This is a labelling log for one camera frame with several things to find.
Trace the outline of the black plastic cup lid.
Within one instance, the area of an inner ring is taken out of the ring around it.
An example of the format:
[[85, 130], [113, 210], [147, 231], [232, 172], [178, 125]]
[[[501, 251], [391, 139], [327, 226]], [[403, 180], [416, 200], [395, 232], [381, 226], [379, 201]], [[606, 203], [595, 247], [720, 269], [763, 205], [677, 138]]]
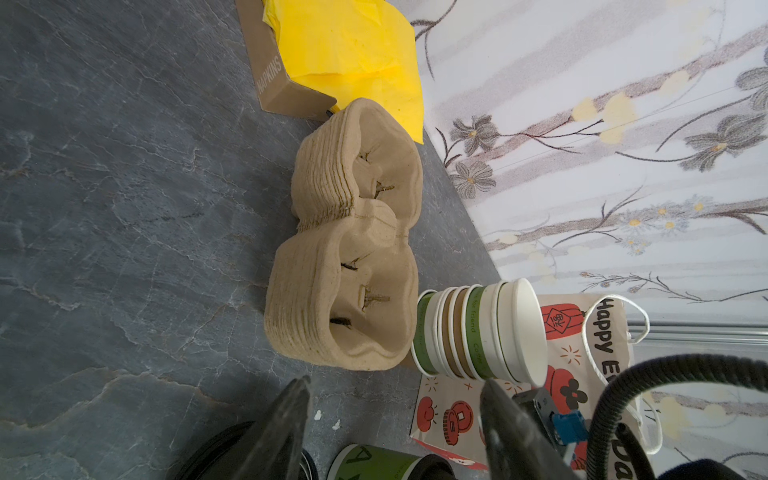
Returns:
[[406, 480], [456, 480], [455, 473], [450, 463], [444, 458], [430, 454], [420, 457]]

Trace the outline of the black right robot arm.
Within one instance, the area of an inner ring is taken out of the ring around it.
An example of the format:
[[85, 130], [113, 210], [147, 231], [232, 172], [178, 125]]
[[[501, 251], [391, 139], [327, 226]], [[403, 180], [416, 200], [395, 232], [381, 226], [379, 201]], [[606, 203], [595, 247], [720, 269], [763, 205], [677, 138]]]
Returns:
[[586, 447], [589, 479], [640, 479], [614, 430], [631, 425], [657, 476], [713, 458], [748, 479], [767, 476], [767, 364], [715, 354], [639, 363], [603, 391]]

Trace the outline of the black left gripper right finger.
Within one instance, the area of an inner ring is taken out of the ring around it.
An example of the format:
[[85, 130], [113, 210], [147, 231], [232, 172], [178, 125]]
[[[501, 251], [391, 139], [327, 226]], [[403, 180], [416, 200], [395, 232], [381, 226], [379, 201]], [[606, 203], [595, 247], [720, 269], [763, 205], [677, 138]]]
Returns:
[[480, 417], [491, 479], [578, 479], [530, 416], [486, 381]]

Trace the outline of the green paper coffee cup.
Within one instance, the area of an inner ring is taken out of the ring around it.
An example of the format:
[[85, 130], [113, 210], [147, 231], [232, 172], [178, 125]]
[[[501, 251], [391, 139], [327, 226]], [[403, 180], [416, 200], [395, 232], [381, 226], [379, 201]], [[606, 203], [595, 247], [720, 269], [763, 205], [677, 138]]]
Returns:
[[329, 480], [407, 479], [419, 456], [364, 444], [350, 444], [334, 459]]

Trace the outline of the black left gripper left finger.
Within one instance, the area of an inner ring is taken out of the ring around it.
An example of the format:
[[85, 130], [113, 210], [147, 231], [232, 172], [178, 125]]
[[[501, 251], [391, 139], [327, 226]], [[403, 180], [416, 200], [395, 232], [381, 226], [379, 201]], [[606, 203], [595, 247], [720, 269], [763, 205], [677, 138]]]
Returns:
[[310, 379], [295, 379], [260, 421], [217, 435], [203, 458], [202, 479], [309, 479], [303, 437], [311, 404]]

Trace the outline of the red white paper gift bag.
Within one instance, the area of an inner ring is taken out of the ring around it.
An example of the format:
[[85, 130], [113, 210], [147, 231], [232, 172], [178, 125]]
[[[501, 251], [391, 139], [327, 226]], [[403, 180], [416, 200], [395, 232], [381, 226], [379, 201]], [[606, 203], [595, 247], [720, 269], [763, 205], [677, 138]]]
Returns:
[[534, 415], [571, 468], [585, 469], [585, 436], [557, 425], [574, 411], [592, 419], [608, 382], [630, 366], [645, 337], [629, 333], [632, 303], [614, 294], [535, 295], [524, 279], [424, 291], [408, 358], [422, 374], [411, 437], [448, 460], [487, 468], [480, 391], [495, 381], [515, 400], [543, 394]]

